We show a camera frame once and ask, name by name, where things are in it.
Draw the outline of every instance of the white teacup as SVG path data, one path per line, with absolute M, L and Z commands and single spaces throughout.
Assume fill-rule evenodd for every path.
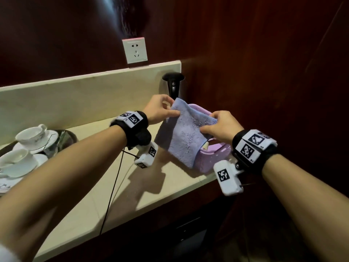
M 49 141 L 47 127 L 40 124 L 37 127 L 27 128 L 16 135 L 16 141 L 27 150 L 36 150 L 44 147 Z
M 24 176 L 37 165 L 37 160 L 26 149 L 14 150 L 0 157 L 1 174 L 8 177 Z

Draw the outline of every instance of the saucer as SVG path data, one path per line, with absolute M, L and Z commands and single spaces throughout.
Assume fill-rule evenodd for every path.
M 46 132 L 47 132 L 49 138 L 50 138 L 50 136 L 52 136 L 50 138 L 49 142 L 46 144 L 46 146 L 43 146 L 43 147 L 41 147 L 39 149 L 36 149 L 36 150 L 31 150 L 30 151 L 31 154 L 36 154 L 36 153 L 42 152 L 44 149 L 49 148 L 50 146 L 52 146 L 52 144 L 55 143 L 55 141 L 58 138 L 58 132 L 52 131 L 52 130 L 46 130 Z M 12 151 L 13 150 L 19 150 L 19 149 L 25 149 L 25 148 L 24 148 L 24 146 L 22 144 L 17 142 L 16 145 L 13 147 Z
M 41 166 L 44 162 L 48 160 L 47 156 L 44 154 L 34 154 L 33 156 L 38 162 L 37 167 L 35 167 L 34 169 L 37 169 L 39 166 Z M 23 176 L 16 177 L 16 178 L 10 178 L 10 177 L 0 178 L 0 195 L 8 192 L 15 184 L 20 182 L 22 179 L 23 179 Z

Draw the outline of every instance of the wrist strap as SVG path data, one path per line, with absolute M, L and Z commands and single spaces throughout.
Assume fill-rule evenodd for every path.
M 151 141 L 151 134 L 147 130 L 148 118 L 142 111 L 127 111 L 110 123 L 110 126 L 114 125 L 125 132 L 129 150 L 137 145 L 146 146 Z
M 232 141 L 239 169 L 261 173 L 265 162 L 277 154 L 277 142 L 259 130 L 242 130 Z

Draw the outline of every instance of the wall socket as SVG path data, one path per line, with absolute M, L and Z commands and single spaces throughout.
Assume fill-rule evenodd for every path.
M 128 64 L 148 60 L 144 38 L 123 39 L 123 45 Z

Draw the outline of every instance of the countertop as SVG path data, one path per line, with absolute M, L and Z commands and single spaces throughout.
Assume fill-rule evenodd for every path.
M 82 140 L 107 128 L 110 121 L 111 118 L 104 119 L 68 130 Z M 148 128 L 153 140 L 160 124 Z M 137 149 L 129 152 L 137 154 Z M 133 160 L 133 156 L 122 156 L 120 153 L 93 189 L 50 233 L 38 251 L 35 262 L 45 261 L 98 236 L 119 167 L 119 176 L 103 232 L 216 179 L 213 171 L 203 175 L 189 169 L 161 148 L 149 168 L 141 169 L 133 164 Z

